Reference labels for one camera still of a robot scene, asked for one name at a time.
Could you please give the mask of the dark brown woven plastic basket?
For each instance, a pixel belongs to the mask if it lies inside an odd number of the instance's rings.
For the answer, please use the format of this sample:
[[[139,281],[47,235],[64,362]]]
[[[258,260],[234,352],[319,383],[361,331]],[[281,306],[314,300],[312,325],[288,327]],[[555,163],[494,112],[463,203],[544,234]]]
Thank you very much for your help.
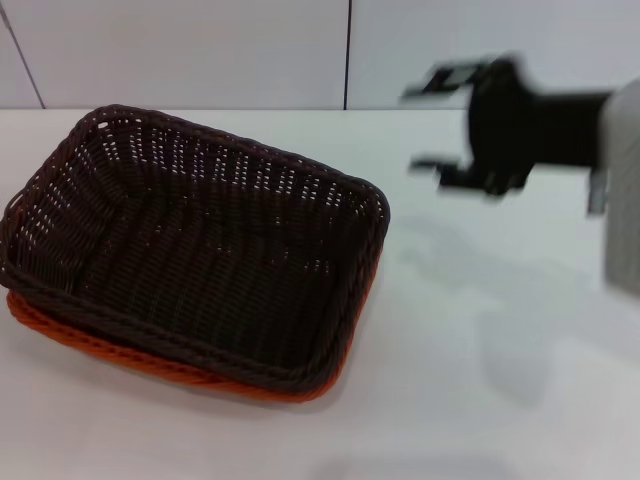
[[[59,341],[275,398],[338,376],[390,223],[368,181],[159,111],[86,114],[0,220],[0,285]]]

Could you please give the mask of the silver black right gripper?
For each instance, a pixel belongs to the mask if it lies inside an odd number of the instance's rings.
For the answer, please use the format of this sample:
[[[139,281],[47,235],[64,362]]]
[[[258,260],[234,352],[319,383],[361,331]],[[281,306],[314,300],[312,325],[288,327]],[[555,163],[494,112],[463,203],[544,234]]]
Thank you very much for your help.
[[[409,173],[436,176],[439,189],[502,196],[523,188],[539,164],[588,169],[588,210],[606,215],[606,279],[640,296],[640,77],[612,91],[544,94],[511,58],[441,63],[402,98],[472,88],[471,168],[453,158],[418,157]]]

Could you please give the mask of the orange woven plastic basket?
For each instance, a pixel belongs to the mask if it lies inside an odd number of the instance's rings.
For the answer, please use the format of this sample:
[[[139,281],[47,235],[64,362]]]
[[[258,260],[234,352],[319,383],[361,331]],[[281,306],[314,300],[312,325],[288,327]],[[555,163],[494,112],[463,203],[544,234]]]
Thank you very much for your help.
[[[181,386],[315,399],[339,378],[389,224],[373,191],[247,213],[146,191],[85,220],[15,203],[3,222],[11,314],[72,349]]]

